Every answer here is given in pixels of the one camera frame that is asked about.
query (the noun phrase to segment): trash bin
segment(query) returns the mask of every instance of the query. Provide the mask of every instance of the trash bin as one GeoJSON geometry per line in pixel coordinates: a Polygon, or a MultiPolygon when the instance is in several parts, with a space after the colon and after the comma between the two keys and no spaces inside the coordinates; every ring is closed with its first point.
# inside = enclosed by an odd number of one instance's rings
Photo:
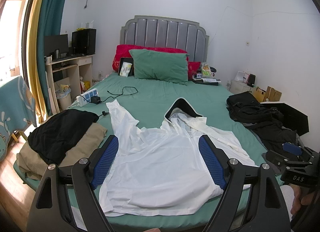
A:
{"type": "Polygon", "coordinates": [[[66,90],[65,92],[61,92],[58,90],[56,92],[57,99],[59,100],[59,104],[62,110],[67,109],[71,105],[71,89],[66,90]]]}

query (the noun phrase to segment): beige cloth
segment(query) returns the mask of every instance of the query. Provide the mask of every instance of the beige cloth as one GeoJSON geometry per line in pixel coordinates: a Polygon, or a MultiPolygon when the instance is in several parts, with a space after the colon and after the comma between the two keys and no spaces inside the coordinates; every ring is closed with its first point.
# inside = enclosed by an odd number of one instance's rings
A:
{"type": "MultiPolygon", "coordinates": [[[[88,158],[91,153],[101,144],[107,129],[98,123],[92,123],[81,140],[68,150],[60,167],[74,165],[81,158],[88,158]]],[[[47,164],[41,159],[38,153],[31,149],[26,142],[17,154],[17,165],[22,172],[31,179],[40,180],[44,174],[47,164]]]]}

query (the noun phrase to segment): computer monitor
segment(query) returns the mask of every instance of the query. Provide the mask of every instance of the computer monitor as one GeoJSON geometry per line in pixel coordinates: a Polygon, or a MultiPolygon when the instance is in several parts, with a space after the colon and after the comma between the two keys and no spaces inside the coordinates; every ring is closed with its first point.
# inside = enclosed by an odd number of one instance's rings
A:
{"type": "Polygon", "coordinates": [[[68,34],[44,36],[44,55],[50,56],[56,49],[60,54],[69,52],[68,34]]]}

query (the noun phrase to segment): window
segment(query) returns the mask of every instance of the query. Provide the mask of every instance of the window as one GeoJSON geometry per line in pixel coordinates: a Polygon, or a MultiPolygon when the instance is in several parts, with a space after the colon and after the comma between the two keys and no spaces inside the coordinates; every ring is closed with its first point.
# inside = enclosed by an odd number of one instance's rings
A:
{"type": "Polygon", "coordinates": [[[6,0],[0,17],[0,81],[23,74],[22,32],[28,0],[6,0]]]}

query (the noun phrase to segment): power strip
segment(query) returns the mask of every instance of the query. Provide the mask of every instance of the power strip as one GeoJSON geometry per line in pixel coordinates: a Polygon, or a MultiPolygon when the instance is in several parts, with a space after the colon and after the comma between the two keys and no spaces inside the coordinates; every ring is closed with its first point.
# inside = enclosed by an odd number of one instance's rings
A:
{"type": "Polygon", "coordinates": [[[91,102],[91,97],[97,96],[97,95],[98,95],[98,90],[96,88],[89,90],[89,91],[83,93],[82,95],[78,95],[77,96],[78,106],[83,107],[84,105],[89,103],[88,101],[91,102]]]}

